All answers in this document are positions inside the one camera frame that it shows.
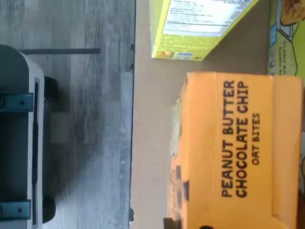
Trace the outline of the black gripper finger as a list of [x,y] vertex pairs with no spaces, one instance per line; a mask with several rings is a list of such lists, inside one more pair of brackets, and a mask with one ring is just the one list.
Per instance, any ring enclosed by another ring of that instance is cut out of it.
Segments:
[[163,219],[163,228],[164,229],[181,229],[182,223],[180,220],[175,220],[173,218],[164,218]]

